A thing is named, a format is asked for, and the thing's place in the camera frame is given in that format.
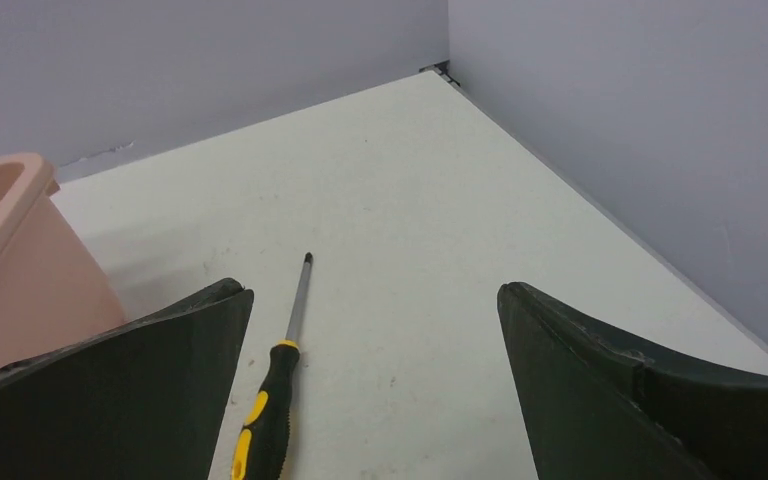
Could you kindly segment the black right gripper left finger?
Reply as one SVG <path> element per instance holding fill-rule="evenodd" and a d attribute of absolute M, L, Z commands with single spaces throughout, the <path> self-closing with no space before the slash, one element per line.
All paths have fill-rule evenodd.
<path fill-rule="evenodd" d="M 225 278 L 0 368 L 0 479 L 205 479 L 254 294 Z"/>

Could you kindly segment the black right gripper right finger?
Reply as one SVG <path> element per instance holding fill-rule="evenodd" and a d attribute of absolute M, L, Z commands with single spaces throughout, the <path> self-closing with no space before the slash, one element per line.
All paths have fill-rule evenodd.
<path fill-rule="evenodd" d="M 522 282 L 497 311 L 542 479 L 768 479 L 768 375 L 614 327 Z"/>

